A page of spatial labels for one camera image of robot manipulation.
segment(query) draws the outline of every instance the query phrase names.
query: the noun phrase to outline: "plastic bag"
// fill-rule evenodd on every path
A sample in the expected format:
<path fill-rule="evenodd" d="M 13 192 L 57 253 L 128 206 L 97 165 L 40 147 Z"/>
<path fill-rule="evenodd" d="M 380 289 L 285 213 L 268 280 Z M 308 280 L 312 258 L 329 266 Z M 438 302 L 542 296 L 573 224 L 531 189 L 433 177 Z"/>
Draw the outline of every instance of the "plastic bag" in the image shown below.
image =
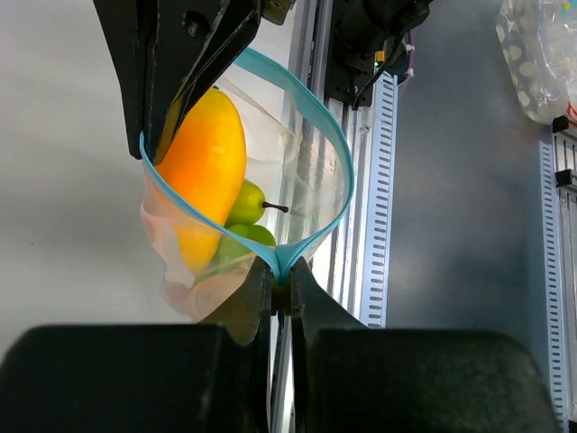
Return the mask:
<path fill-rule="evenodd" d="M 267 210 L 258 222 L 274 234 L 276 247 L 241 237 L 180 197 L 146 156 L 141 139 L 146 180 L 142 222 L 166 263 L 165 299 L 193 321 L 211 313 L 243 283 L 257 254 L 275 280 L 283 282 L 300 256 L 312 257 L 353 195 L 353 164 L 343 132 L 286 69 L 247 49 L 216 85 L 234 102 L 243 123 L 245 178 L 268 201 L 285 204 L 289 211 Z M 195 255 L 215 239 L 218 246 L 208 265 L 196 266 Z"/>
<path fill-rule="evenodd" d="M 525 114 L 577 121 L 577 2 L 505 0 L 497 19 L 503 56 Z"/>

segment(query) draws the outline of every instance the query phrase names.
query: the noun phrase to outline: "pear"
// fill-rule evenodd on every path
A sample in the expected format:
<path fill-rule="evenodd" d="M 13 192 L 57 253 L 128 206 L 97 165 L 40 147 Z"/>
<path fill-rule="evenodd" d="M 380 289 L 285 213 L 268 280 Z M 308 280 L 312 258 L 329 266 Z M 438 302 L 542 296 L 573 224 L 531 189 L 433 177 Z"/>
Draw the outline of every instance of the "pear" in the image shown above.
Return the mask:
<path fill-rule="evenodd" d="M 261 219 L 262 214 L 264 214 L 264 209 L 268 207 L 278 209 L 285 214 L 289 211 L 289 208 L 286 206 L 272 205 L 267 202 L 262 189 L 245 179 L 224 226 L 231 227 L 239 224 L 254 224 Z"/>
<path fill-rule="evenodd" d="M 266 227 L 237 224 L 228 229 L 239 236 L 251 239 L 259 244 L 268 246 L 276 245 L 274 236 Z M 247 248 L 232 237 L 223 237 L 218 245 L 218 249 L 216 250 L 216 255 L 221 264 L 227 264 L 251 252 L 250 248 Z"/>

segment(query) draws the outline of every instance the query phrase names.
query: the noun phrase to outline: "cable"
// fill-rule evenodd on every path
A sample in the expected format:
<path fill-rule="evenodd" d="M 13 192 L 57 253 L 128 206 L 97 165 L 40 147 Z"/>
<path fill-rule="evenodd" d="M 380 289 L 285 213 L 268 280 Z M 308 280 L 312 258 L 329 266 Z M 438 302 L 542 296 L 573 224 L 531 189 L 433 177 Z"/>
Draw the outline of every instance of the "cable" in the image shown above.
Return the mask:
<path fill-rule="evenodd" d="M 414 59 L 415 59 L 415 45 L 413 43 L 413 31 L 410 30 L 408 32 L 408 43 L 405 45 L 405 50 L 408 53 L 408 68 L 407 72 L 405 72 L 405 77 L 403 77 L 402 81 L 398 83 L 398 85 L 408 84 L 408 81 L 415 76 L 415 70 L 413 68 Z"/>
<path fill-rule="evenodd" d="M 349 70 L 349 86 L 348 86 L 348 90 L 347 93 L 349 94 L 349 98 L 354 102 L 354 99 L 356 98 L 356 90 L 354 89 L 354 71 L 352 69 L 348 69 Z"/>
<path fill-rule="evenodd" d="M 365 84 L 361 90 L 359 90 L 359 92 L 356 94 L 354 100 L 353 100 L 353 111 L 357 111 L 359 109 L 359 105 L 361 104 L 361 100 L 362 100 L 362 96 L 367 93 L 367 90 L 369 90 L 369 88 L 375 84 L 375 82 L 377 81 L 377 79 L 379 79 L 379 77 L 382 75 L 382 73 L 385 71 L 386 68 L 392 68 L 393 66 L 395 66 L 395 64 L 397 64 L 398 61 L 398 57 L 397 60 L 395 60 L 395 62 L 391 65 L 389 64 L 393 55 L 395 54 L 395 52 L 397 52 L 398 46 L 400 45 L 400 43 L 403 41 L 403 37 L 401 36 L 397 36 L 395 38 L 395 41 L 393 42 L 393 48 L 390 50 L 389 54 L 387 54 L 387 58 L 385 59 L 385 61 L 383 62 L 382 65 L 380 65 L 379 69 L 377 69 L 377 71 L 375 72 L 375 74 L 371 77 L 371 79 L 367 82 L 367 84 Z"/>

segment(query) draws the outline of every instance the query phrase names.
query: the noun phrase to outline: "pear stem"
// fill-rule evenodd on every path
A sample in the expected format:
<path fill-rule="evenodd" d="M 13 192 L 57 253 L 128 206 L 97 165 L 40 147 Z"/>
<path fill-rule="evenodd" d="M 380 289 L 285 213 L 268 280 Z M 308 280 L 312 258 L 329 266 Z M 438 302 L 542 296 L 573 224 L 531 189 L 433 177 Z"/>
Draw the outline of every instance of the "pear stem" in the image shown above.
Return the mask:
<path fill-rule="evenodd" d="M 281 206 L 281 205 L 273 205 L 272 203 L 269 203 L 268 201 L 263 201 L 261 204 L 263 209 L 266 209 L 267 207 L 272 207 L 273 209 L 277 209 L 282 213 L 287 213 L 289 211 L 289 208 L 286 206 Z"/>

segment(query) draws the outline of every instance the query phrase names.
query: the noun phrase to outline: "orange mango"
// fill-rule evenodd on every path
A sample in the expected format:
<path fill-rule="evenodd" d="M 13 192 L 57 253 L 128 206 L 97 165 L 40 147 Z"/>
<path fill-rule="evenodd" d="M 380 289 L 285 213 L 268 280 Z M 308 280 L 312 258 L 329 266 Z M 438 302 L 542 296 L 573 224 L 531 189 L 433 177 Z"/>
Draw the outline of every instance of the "orange mango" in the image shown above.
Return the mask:
<path fill-rule="evenodd" d="M 210 88 L 190 109 L 156 169 L 191 206 L 223 226 L 246 171 L 243 124 L 233 101 Z M 173 227 L 185 265 L 193 273 L 204 269 L 220 232 L 192 217 Z"/>

